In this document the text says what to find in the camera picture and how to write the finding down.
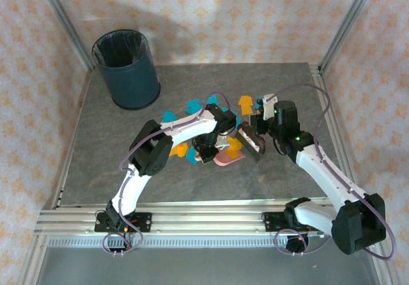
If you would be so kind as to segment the pink plastic dustpan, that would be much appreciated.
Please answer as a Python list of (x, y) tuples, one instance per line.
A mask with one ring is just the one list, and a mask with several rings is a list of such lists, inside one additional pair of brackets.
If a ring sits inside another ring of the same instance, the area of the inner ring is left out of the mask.
[(225, 150), (219, 150), (217, 156), (214, 158), (214, 160), (212, 162), (214, 162), (217, 166), (220, 167), (224, 167), (224, 166), (228, 166), (234, 162), (239, 161), (240, 159), (244, 158), (244, 154), (242, 158), (236, 158), (236, 159), (230, 159), (226, 154), (225, 151), (228, 148), (226, 148)]

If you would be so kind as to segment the black pink cartoon-face brush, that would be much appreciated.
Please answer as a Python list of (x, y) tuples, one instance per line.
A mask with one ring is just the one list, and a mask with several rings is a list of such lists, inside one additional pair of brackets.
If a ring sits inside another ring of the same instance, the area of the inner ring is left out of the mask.
[(254, 131), (249, 122), (243, 121), (238, 125), (235, 138), (254, 160), (258, 161), (265, 154), (265, 140)]

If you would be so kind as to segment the orange arrow-shaped paper scrap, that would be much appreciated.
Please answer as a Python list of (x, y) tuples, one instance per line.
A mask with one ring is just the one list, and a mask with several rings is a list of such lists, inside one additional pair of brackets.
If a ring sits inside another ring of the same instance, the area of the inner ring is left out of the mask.
[(238, 105), (241, 108), (242, 116), (250, 115), (253, 113), (252, 111), (253, 101), (251, 96), (248, 95), (241, 96)]

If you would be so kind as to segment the orange patterned white backdrop cloth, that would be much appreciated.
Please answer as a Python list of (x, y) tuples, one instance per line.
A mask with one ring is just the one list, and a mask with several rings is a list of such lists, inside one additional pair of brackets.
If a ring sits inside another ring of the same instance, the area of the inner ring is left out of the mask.
[[(353, 0), (61, 0), (87, 49), (132, 28), (158, 64), (319, 63)], [(57, 185), (86, 67), (47, 0), (0, 0), (0, 285)], [(325, 73), (358, 182), (382, 195), (409, 285), (409, 0), (369, 0)]]

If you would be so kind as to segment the dark blue trash bin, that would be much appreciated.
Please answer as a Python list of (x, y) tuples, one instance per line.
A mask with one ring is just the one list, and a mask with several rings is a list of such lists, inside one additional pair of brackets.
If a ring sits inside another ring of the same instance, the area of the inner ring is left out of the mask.
[(160, 81), (149, 43), (147, 53), (131, 65), (108, 68), (95, 64), (111, 94), (112, 101), (122, 109), (143, 109), (154, 103), (160, 95)]

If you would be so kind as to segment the clear plastic bin liner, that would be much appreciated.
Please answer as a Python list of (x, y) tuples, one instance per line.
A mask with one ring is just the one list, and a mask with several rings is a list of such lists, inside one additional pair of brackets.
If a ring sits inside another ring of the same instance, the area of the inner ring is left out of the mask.
[(147, 49), (148, 42), (143, 34), (119, 29), (101, 36), (92, 46), (91, 55), (99, 65), (121, 68), (140, 60)]

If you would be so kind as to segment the right aluminium side rail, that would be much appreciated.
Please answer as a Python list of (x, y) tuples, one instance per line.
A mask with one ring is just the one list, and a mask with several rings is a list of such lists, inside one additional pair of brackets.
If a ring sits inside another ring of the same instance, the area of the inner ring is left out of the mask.
[[(327, 95), (329, 95), (324, 78), (320, 73), (318, 66), (309, 65), (309, 68), (314, 85), (321, 88), (324, 92), (327, 93)], [(355, 175), (353, 173), (353, 169), (351, 167), (351, 162), (349, 161), (345, 145), (343, 144), (343, 140), (341, 139), (341, 133), (337, 124), (334, 109), (332, 107), (332, 102), (330, 102), (330, 106), (325, 113), (325, 121), (327, 123), (328, 131), (334, 145), (337, 157), (337, 165), (339, 166), (340, 171), (343, 173), (343, 180), (349, 185), (349, 187), (346, 188), (347, 191), (350, 192), (351, 190), (354, 190), (360, 197), (364, 197), (364, 194), (366, 192), (353, 182), (355, 179)]]

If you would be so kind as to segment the wide aluminium frame rail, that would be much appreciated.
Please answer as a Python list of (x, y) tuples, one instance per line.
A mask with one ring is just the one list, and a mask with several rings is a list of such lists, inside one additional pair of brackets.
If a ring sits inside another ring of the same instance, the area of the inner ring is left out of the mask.
[[(152, 236), (263, 235), (264, 212), (282, 212), (284, 200), (234, 200), (171, 203), (141, 203), (136, 212), (152, 214)], [(104, 206), (61, 206), (42, 210), (36, 235), (93, 235), (95, 212)]]

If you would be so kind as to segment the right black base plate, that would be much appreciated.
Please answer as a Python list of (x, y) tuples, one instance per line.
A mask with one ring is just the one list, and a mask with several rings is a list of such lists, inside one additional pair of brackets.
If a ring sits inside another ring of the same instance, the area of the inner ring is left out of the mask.
[(284, 212), (263, 212), (261, 220), (265, 225), (266, 232), (278, 232), (282, 229), (294, 229), (298, 232), (320, 232), (312, 226), (291, 223)]

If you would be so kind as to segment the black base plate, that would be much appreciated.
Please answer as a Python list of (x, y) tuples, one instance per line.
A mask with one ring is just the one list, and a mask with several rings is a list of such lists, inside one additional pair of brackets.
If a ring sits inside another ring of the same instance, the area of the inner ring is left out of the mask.
[[(135, 233), (124, 220), (118, 217), (112, 220), (107, 212), (97, 211), (94, 232), (96, 233)], [(127, 220), (142, 233), (149, 233), (151, 229), (152, 214), (148, 212), (134, 212), (127, 215)]]
[(294, 229), (298, 232), (320, 232), (312, 226), (291, 223), (284, 212), (263, 212), (261, 220), (265, 225), (266, 232), (278, 232), (282, 229)]

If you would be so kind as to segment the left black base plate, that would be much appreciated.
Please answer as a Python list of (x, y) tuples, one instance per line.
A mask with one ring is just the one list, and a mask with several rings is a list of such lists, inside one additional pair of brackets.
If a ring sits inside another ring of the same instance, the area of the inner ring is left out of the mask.
[[(135, 233), (124, 220), (118, 217), (112, 220), (107, 212), (97, 211), (94, 232), (96, 233)], [(142, 233), (149, 233), (151, 229), (152, 214), (148, 212), (134, 212), (127, 215), (127, 220)]]

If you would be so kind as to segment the right aluminium frame post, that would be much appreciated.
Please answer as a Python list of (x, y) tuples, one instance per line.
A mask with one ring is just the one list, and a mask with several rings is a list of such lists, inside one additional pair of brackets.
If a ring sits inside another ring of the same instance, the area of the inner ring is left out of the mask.
[(331, 63), (336, 57), (338, 51), (341, 49), (343, 42), (357, 21), (367, 1), (368, 0), (353, 0), (327, 52), (325, 53), (321, 63), (318, 65), (318, 70), (320, 71), (321, 75), (324, 75), (328, 71)]

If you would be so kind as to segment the aluminium frame post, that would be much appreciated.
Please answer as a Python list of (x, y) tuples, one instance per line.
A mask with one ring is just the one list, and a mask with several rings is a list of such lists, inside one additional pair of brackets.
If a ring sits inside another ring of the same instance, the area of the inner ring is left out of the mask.
[(328, 71), (331, 63), (336, 57), (338, 51), (341, 49), (343, 42), (357, 21), (367, 1), (368, 0), (353, 0), (327, 52), (325, 53), (321, 63), (318, 65), (318, 70), (320, 71), (321, 75), (324, 75)]
[(47, 0), (50, 4), (50, 7), (54, 11), (59, 23), (65, 30), (65, 33), (68, 35), (68, 38), (74, 47), (75, 51), (79, 55), (84, 66), (88, 71), (92, 72), (95, 68), (91, 56), (88, 54), (88, 51), (85, 48), (83, 41), (81, 40), (77, 30), (75, 29), (72, 21), (70, 20), (68, 13), (63, 6), (61, 0)]

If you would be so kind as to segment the left aluminium side rail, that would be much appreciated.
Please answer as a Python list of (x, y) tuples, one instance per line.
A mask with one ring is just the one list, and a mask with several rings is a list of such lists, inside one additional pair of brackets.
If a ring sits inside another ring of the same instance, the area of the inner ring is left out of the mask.
[(68, 149), (66, 150), (66, 153), (63, 155), (63, 158), (61, 160), (61, 163), (58, 169), (58, 176), (57, 176), (58, 180), (56, 181), (56, 186), (52, 189), (52, 196), (50, 197), (49, 202), (47, 204), (47, 208), (50, 208), (51, 210), (55, 210), (59, 206), (59, 203), (60, 203), (63, 191), (64, 191), (66, 177), (68, 176), (68, 171), (70, 168), (70, 163), (71, 163), (71, 159), (72, 159), (72, 155), (73, 155), (73, 151), (75, 147), (77, 132), (79, 129), (81, 114), (82, 114), (82, 110), (84, 108), (84, 104), (86, 101), (86, 97), (88, 94), (89, 85), (92, 80), (93, 72), (94, 72), (93, 70), (90, 72), (87, 72), (85, 79), (84, 79), (84, 85), (82, 87), (81, 94), (79, 97), (78, 111), (75, 117), (75, 124), (73, 126), (73, 133), (70, 138), (70, 142), (68, 143), (69, 144)]

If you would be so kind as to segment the left aluminium frame post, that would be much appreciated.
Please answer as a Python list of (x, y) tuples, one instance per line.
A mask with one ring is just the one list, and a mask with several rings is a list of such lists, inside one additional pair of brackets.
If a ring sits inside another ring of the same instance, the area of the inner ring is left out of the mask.
[(85, 48), (83, 41), (81, 40), (77, 30), (75, 29), (72, 21), (70, 20), (68, 13), (63, 6), (61, 0), (47, 0), (50, 4), (50, 7), (54, 11), (59, 23), (65, 30), (65, 33), (68, 35), (68, 38), (74, 47), (75, 51), (79, 55), (84, 66), (88, 71), (92, 72), (95, 68), (91, 56), (88, 54), (88, 51)]

